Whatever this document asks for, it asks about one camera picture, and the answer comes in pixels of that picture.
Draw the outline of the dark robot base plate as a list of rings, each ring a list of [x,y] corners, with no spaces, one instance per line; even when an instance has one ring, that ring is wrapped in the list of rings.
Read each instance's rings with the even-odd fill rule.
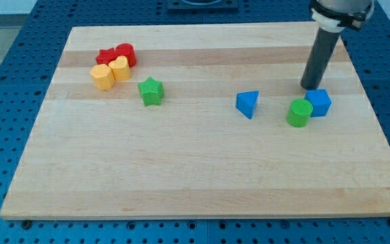
[[[236,11],[239,0],[166,0],[168,12]]]

